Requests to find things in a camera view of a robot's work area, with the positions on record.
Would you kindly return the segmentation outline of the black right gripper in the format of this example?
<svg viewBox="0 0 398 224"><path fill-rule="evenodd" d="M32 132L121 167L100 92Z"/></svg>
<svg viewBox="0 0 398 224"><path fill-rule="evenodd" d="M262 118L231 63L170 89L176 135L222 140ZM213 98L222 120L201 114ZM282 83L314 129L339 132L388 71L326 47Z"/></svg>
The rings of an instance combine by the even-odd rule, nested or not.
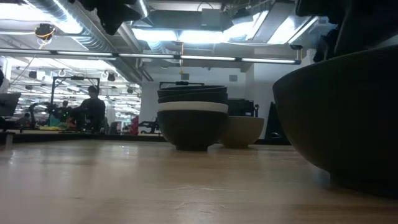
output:
<svg viewBox="0 0 398 224"><path fill-rule="evenodd" d="M336 27L320 37L314 62L366 50L398 34L398 0L319 0Z"/></svg>

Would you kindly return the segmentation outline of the silver ventilation duct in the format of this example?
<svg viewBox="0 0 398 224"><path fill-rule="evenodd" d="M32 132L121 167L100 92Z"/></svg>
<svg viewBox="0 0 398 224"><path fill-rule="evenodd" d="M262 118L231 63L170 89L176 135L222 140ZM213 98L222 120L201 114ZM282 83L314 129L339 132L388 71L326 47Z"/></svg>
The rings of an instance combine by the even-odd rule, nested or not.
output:
<svg viewBox="0 0 398 224"><path fill-rule="evenodd" d="M98 17L79 2L67 0L22 0L50 16L50 21L90 52L141 52L137 39L123 23L115 36L108 35Z"/></svg>

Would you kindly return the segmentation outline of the person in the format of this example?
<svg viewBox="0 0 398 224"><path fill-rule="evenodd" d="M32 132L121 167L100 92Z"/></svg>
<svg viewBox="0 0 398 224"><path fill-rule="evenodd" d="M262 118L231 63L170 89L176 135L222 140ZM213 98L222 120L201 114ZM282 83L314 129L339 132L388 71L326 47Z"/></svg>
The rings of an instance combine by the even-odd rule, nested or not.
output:
<svg viewBox="0 0 398 224"><path fill-rule="evenodd" d="M62 106L59 108L59 119L61 123L66 123L70 117L71 107L68 105L68 101L64 100Z"/></svg>
<svg viewBox="0 0 398 224"><path fill-rule="evenodd" d="M80 106L72 109L71 115L77 121L77 128L81 128L86 118L90 121L88 129L92 133L100 132L103 128L106 105L99 98L99 91L97 86L90 86L88 88L89 98L83 100Z"/></svg>

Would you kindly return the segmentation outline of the black equipment box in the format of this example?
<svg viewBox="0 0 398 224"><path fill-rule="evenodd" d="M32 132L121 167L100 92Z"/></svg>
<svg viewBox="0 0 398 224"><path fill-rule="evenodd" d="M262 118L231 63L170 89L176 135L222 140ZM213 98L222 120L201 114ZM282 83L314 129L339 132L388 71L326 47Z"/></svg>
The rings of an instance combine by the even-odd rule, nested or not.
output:
<svg viewBox="0 0 398 224"><path fill-rule="evenodd" d="M252 100L230 98L227 105L229 116L258 117L259 105Z"/></svg>

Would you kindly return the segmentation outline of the dark computer monitor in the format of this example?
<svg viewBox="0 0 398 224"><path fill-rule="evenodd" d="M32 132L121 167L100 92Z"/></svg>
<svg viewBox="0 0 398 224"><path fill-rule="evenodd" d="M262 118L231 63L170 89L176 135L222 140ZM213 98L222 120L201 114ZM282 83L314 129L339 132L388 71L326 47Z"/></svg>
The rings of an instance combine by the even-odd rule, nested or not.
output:
<svg viewBox="0 0 398 224"><path fill-rule="evenodd" d="M13 116L21 93L0 93L0 116Z"/></svg>

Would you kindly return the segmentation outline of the black bowl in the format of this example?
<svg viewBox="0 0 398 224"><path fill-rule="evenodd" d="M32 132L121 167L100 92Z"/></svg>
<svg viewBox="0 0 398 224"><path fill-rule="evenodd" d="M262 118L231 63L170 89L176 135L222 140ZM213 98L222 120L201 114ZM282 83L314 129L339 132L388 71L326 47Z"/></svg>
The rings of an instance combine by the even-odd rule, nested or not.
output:
<svg viewBox="0 0 398 224"><path fill-rule="evenodd" d="M307 161L342 187L398 199L398 45L313 63L272 90Z"/></svg>
<svg viewBox="0 0 398 224"><path fill-rule="evenodd" d="M187 93L226 93L227 90L228 87L223 85L175 86L158 89L157 95L159 98L162 98L166 96L181 95Z"/></svg>
<svg viewBox="0 0 398 224"><path fill-rule="evenodd" d="M180 95L165 96L158 99L158 103L168 103L176 101L204 101L225 104L228 100L227 93L219 92L199 92L186 93Z"/></svg>

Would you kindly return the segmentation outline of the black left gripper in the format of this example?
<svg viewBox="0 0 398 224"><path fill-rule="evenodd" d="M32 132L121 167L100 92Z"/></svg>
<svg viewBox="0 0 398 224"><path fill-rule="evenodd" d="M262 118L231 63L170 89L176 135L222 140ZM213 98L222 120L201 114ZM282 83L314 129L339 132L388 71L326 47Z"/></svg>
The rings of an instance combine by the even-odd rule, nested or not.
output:
<svg viewBox="0 0 398 224"><path fill-rule="evenodd" d="M100 24L109 35L114 35L124 22L142 19L139 11L129 7L137 0L70 0L70 3L76 1L87 11L96 9Z"/></svg>

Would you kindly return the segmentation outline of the dark bowl with white inside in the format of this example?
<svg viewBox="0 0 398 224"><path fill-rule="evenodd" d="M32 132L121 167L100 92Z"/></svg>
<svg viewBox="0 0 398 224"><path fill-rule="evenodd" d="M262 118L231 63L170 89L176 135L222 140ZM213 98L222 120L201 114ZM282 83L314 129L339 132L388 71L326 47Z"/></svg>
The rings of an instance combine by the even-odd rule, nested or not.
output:
<svg viewBox="0 0 398 224"><path fill-rule="evenodd" d="M157 113L160 131L179 151L206 151L226 130L228 114L219 111L167 110Z"/></svg>

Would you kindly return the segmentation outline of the beige bowl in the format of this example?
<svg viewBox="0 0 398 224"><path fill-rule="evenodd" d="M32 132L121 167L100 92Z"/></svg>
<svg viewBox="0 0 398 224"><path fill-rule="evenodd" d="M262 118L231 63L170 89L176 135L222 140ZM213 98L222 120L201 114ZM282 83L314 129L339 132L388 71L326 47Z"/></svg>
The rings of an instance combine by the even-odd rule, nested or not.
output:
<svg viewBox="0 0 398 224"><path fill-rule="evenodd" d="M230 116L219 143L227 148L247 148L259 139L263 126L264 118Z"/></svg>

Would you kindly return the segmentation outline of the red object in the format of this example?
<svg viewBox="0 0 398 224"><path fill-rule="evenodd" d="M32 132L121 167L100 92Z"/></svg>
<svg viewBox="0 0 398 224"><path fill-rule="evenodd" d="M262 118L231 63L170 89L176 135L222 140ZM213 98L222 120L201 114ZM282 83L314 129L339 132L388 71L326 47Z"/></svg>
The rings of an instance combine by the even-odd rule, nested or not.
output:
<svg viewBox="0 0 398 224"><path fill-rule="evenodd" d="M139 117L136 116L131 120L130 134L137 136L139 134Z"/></svg>

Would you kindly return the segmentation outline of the long ceiling light bar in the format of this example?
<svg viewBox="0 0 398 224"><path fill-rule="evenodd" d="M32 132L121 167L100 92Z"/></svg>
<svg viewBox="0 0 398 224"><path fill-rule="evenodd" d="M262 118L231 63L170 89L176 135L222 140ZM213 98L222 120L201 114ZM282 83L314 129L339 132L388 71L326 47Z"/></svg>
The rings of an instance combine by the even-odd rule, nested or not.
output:
<svg viewBox="0 0 398 224"><path fill-rule="evenodd" d="M111 53L111 52L79 52L65 50L39 50L39 49L9 49L0 48L0 53L4 55L21 54L36 55L39 57L86 57L99 60L107 58L148 58L148 59L173 59L173 60L207 60L220 62L242 62L242 63L274 63L299 65L301 60L281 59L281 58L247 58L247 57L222 57L222 56L203 56L203 55L174 55L174 54L144 54L144 53Z"/></svg>

